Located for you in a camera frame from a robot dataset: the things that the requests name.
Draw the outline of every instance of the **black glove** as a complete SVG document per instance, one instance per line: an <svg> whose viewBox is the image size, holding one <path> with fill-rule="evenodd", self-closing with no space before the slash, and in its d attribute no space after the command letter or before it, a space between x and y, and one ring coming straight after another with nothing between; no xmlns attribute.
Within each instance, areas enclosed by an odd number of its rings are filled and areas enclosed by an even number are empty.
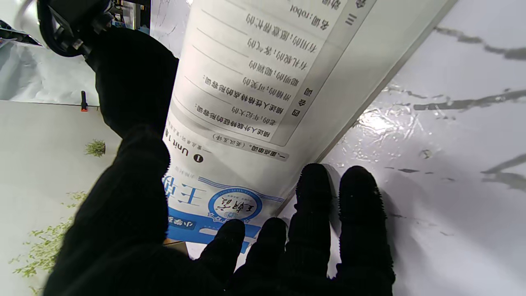
<svg viewBox="0 0 526 296"><path fill-rule="evenodd" d="M179 59L152 37L111 27L86 59L104 122L120 137L139 124L162 134Z"/></svg>
<svg viewBox="0 0 526 296"><path fill-rule="evenodd" d="M226 290L243 295L349 293L356 295L392 295L395 274L387 243L386 215L373 176L353 166L340 183L341 262L334 279L327 278L330 257L329 212L331 189L329 175L320 164L307 165L296 188L297 212L292 216L285 247L286 225L278 218L269 219L251 247L245 265L231 277L241 249L244 227L230 221L219 230L201 256L209 258L217 251L216 264L230 267L216 275L226 282ZM214 245L223 241L220 249Z"/></svg>

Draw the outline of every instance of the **green moss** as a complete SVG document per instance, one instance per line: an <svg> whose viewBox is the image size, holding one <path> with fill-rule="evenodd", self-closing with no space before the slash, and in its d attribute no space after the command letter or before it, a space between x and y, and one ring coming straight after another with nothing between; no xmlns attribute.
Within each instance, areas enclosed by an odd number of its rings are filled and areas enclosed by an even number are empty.
<svg viewBox="0 0 526 296"><path fill-rule="evenodd" d="M87 197L84 191L68 193L73 203L64 204L68 209L77 207ZM30 245L30 250L26 255L19 255L11 259L9 264L19 265L13 273L18 273L24 278L31 278L37 272L51 273L55 265L55 259L58 255L62 240L69 227L73 224L73 217L69 217L66 221L60 222L55 226L48 226L45 229L34 230L29 233L29 239L23 242L22 245ZM35 295L42 291L41 288L29 287Z"/></svg>
<svg viewBox="0 0 526 296"><path fill-rule="evenodd" d="M106 153L106 143L101 140L93 140L93 142L86 144L86 155L93 155L101 157Z"/></svg>

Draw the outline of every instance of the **black machine part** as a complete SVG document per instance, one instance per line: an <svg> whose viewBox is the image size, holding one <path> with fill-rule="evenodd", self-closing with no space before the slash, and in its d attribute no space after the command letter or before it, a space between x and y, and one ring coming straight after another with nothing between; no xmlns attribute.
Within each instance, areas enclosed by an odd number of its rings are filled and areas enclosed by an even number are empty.
<svg viewBox="0 0 526 296"><path fill-rule="evenodd" d="M58 55L87 56L97 35L111 26L111 6L110 0L38 0L42 38Z"/></svg>

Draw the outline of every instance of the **page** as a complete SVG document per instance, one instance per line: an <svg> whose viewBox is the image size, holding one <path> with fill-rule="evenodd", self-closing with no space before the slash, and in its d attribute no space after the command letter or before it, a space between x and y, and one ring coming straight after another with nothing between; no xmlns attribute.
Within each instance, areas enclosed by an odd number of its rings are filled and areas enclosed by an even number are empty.
<svg viewBox="0 0 526 296"><path fill-rule="evenodd" d="M333 140L335 119L303 119L374 3L194 1L164 134L169 238L241 219L253 241Z"/></svg>

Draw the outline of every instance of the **circular logo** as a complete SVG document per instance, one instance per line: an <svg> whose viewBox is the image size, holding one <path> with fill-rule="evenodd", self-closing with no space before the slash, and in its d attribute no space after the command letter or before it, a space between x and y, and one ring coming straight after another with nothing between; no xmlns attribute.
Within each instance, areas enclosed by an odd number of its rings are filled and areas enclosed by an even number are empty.
<svg viewBox="0 0 526 296"><path fill-rule="evenodd" d="M216 193L208 202L208 211L219 217L250 220L261 212L261 199L247 189L229 188Z"/></svg>
<svg viewBox="0 0 526 296"><path fill-rule="evenodd" d="M203 160L205 160L205 159L200 154L196 154L196 155L194 155L194 160L196 162L203 162Z"/></svg>

